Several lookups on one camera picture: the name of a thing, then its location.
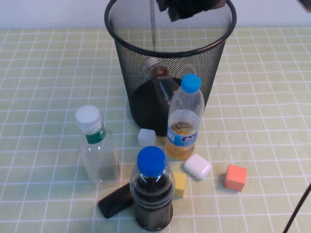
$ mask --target black cable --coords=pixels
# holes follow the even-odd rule
[[[309,184],[309,187],[307,188],[307,190],[305,191],[305,193],[302,195],[300,201],[298,202],[298,205],[296,206],[296,208],[295,208],[295,210],[294,210],[294,212],[293,212],[293,214],[292,214],[290,220],[288,221],[288,223],[287,223],[287,225],[286,225],[286,227],[285,227],[283,233],[287,233],[287,231],[288,231],[288,229],[290,228],[290,226],[291,226],[293,220],[295,219],[295,217],[296,217],[296,215],[297,215],[297,213],[298,213],[300,207],[302,206],[303,202],[306,200],[306,198],[307,198],[308,194],[310,193],[310,191],[311,191],[311,183]]]

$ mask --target blue bottle cap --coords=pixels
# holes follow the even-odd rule
[[[138,153],[137,166],[144,176],[156,177],[161,175],[165,165],[165,154],[159,147],[145,147]]]
[[[187,93],[195,93],[201,87],[201,79],[196,74],[186,74],[181,80],[181,88]]]

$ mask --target wooden block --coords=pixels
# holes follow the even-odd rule
[[[185,188],[186,188],[186,173],[174,172],[175,176],[175,197],[182,198],[184,196]]]
[[[246,181],[246,168],[229,165],[225,175],[225,188],[230,188],[241,192]]]

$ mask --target orange cube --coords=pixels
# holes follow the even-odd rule
[[[225,175],[224,187],[241,192],[244,188],[245,181],[246,168],[230,164]]]

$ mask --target black mesh wastebasket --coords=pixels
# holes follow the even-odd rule
[[[231,2],[171,22],[156,0],[111,0],[104,18],[133,119],[141,128],[166,135],[170,100],[185,74],[200,76],[206,105],[225,40],[236,24]]]

